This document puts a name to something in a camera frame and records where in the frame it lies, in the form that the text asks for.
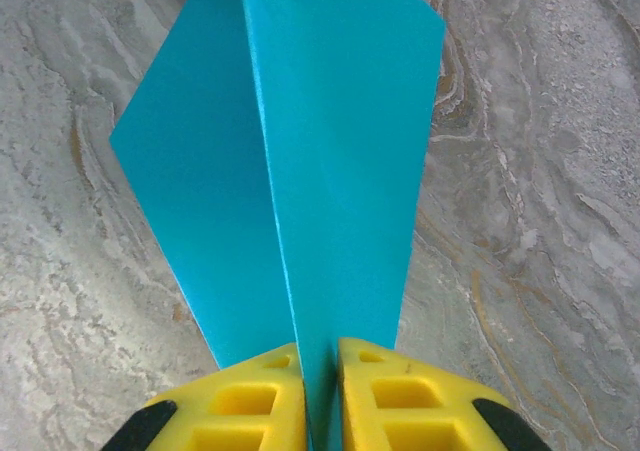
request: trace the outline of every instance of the floor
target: floor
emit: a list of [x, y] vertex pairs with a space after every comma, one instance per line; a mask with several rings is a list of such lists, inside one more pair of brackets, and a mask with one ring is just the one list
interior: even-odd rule
[[[0, 449], [215, 369], [107, 138], [185, 0], [0, 0]], [[640, 0], [449, 24], [398, 346], [554, 450], [640, 449]]]

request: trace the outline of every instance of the marble floor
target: marble floor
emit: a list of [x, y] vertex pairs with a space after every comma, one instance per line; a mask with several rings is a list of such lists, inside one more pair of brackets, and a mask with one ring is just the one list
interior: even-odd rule
[[[0, 0], [0, 449], [215, 369], [107, 138], [185, 0]], [[554, 450], [640, 449], [640, 0], [447, 19], [399, 348]]]

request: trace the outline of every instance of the yellow clamp jaw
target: yellow clamp jaw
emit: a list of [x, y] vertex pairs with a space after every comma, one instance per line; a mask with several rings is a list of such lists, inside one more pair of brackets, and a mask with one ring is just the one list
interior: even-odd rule
[[[359, 339], [339, 343], [344, 451], [550, 451], [496, 391]], [[156, 396], [103, 451], [302, 451], [294, 344]]]

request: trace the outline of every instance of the folded blue paper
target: folded blue paper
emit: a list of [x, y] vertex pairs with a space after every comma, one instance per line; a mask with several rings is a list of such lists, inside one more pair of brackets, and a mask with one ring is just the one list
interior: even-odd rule
[[443, 36], [422, 0], [188, 0], [112, 137], [218, 363], [295, 328], [316, 451], [338, 337], [394, 346]]

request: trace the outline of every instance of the gray marble surface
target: gray marble surface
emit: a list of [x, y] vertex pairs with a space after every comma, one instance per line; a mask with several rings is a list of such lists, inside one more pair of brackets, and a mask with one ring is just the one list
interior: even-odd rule
[[[0, 0], [0, 449], [215, 369], [107, 138], [185, 0]], [[555, 450], [640, 449], [640, 0], [449, 23], [399, 348]]]

